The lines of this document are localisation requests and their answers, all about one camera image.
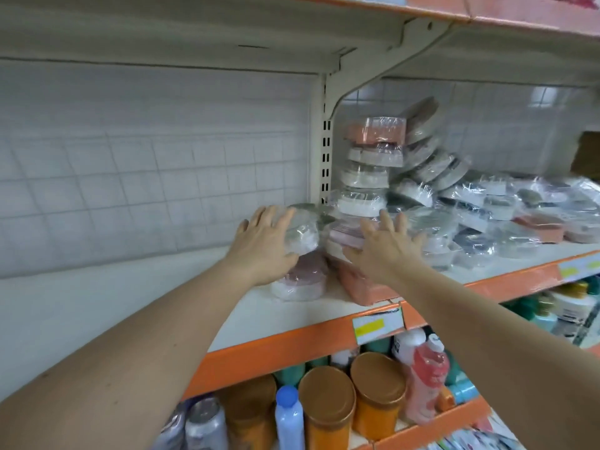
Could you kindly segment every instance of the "hand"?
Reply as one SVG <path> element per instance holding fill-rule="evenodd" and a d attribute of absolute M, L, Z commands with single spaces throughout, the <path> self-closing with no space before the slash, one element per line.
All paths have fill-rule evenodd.
<path fill-rule="evenodd" d="M 416 271 L 428 268 L 421 258 L 426 235 L 420 233 L 411 239 L 402 213 L 396 217 L 395 226 L 385 210 L 379 216 L 379 230 L 376 222 L 361 219 L 364 245 L 362 249 L 344 247 L 344 255 L 375 283 L 397 287 L 398 280 L 410 279 Z"/>
<path fill-rule="evenodd" d="M 251 220 L 244 219 L 222 262 L 248 281 L 249 287 L 280 279 L 298 262 L 297 254 L 286 254 L 284 238 L 296 210 L 286 213 L 273 226 L 277 207 L 260 207 Z"/>

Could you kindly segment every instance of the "pink bottle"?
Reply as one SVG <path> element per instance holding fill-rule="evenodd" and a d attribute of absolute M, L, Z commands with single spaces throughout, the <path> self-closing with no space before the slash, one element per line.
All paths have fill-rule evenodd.
<path fill-rule="evenodd" d="M 406 418 L 418 425 L 436 416 L 436 400 L 450 369 L 444 345 L 437 335 L 415 349 L 410 367 L 410 387 L 406 402 Z"/>

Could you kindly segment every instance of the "blue bottle cap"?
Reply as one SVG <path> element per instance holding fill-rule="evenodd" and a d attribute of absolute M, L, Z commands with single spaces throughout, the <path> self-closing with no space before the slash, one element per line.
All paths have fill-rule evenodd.
<path fill-rule="evenodd" d="M 277 402 L 277 406 L 286 409 L 292 408 L 298 401 L 298 390 L 291 385 L 284 385 L 277 391 L 275 401 Z"/>

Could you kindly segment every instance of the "yellow sticker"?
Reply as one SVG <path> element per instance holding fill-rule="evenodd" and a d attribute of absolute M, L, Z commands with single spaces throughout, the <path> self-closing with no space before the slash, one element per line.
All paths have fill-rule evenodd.
<path fill-rule="evenodd" d="M 567 268 L 562 268 L 560 270 L 560 275 L 563 278 L 569 278 L 571 276 L 575 276 L 577 273 L 579 273 L 579 269 L 577 267 L 567 267 Z"/>
<path fill-rule="evenodd" d="M 354 333 L 357 338 L 366 335 L 367 333 L 376 332 L 381 330 L 385 326 L 383 319 L 377 319 L 373 322 L 366 323 L 354 329 Z"/>

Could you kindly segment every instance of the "person's left hand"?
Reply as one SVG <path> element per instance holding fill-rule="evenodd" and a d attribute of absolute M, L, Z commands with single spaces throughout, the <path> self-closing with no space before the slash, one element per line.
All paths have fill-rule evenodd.
<path fill-rule="evenodd" d="M 261 286 L 280 279 L 298 262 L 297 254 L 286 254 L 284 238 L 295 209 L 289 208 L 273 225 L 277 207 L 260 207 L 251 220 L 244 219 L 237 228 L 235 239 L 222 262 L 235 274 Z"/>

